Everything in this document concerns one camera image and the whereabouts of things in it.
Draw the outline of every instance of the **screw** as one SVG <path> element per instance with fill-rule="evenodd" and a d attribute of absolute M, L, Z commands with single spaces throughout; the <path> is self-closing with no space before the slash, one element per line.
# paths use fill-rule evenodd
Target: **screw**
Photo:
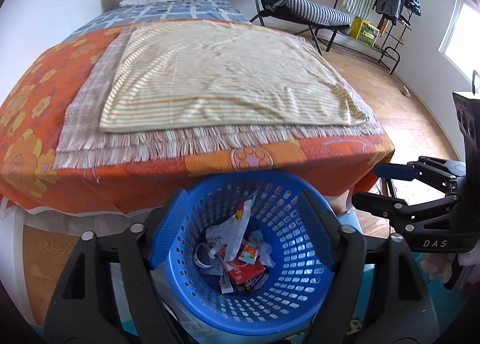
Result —
<path fill-rule="evenodd" d="M 343 225 L 341 229 L 346 234 L 353 234 L 355 231 L 357 231 L 357 229 L 355 229 L 352 225 Z"/>
<path fill-rule="evenodd" d="M 130 231 L 132 233 L 140 233 L 144 228 L 145 226 L 142 223 L 134 223 L 130 226 Z"/>
<path fill-rule="evenodd" d="M 93 238 L 93 236 L 95 235 L 95 233 L 91 230 L 88 230 L 86 231 L 85 233 L 82 234 L 82 240 L 84 241 L 89 241 Z"/>
<path fill-rule="evenodd" d="M 392 235 L 390 235 L 390 238 L 392 239 L 393 242 L 402 242 L 403 240 L 402 235 L 398 233 L 393 233 Z"/>

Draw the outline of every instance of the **orange floral bedspread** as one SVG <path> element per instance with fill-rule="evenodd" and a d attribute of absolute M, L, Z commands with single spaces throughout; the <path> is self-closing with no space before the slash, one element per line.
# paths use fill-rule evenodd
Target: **orange floral bedspread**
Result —
<path fill-rule="evenodd" d="M 375 164 L 393 155 L 387 135 L 364 135 L 54 170 L 65 110 L 120 27 L 87 33 L 45 51 L 0 108 L 0 195 L 30 213 L 127 214 L 162 205 L 174 188 L 189 188 L 208 174 L 270 167 L 303 177 L 324 195 L 338 196 L 353 186 L 370 189 Z"/>

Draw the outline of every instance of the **blue checkered sheet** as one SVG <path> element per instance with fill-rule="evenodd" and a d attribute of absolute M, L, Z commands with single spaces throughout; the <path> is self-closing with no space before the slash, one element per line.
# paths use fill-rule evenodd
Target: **blue checkered sheet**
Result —
<path fill-rule="evenodd" d="M 172 18 L 248 22 L 246 17 L 227 0 L 159 2 L 151 5 L 118 7 L 105 12 L 77 29 L 67 39 L 120 24 Z"/>

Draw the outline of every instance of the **yellow crate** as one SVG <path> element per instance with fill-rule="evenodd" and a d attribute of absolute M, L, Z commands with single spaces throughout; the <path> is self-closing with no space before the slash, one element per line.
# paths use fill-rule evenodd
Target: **yellow crate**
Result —
<path fill-rule="evenodd" d="M 380 31 L 367 20 L 356 16 L 353 19 L 350 36 L 358 41 L 373 47 Z"/>

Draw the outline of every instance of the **striped cushion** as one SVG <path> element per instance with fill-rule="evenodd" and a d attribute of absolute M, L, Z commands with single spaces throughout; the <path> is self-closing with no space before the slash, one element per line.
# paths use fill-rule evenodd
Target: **striped cushion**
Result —
<path fill-rule="evenodd" d="M 350 16 L 328 6 L 314 4 L 307 0 L 280 0 L 272 6 L 286 6 L 295 16 L 322 26 L 350 25 Z"/>

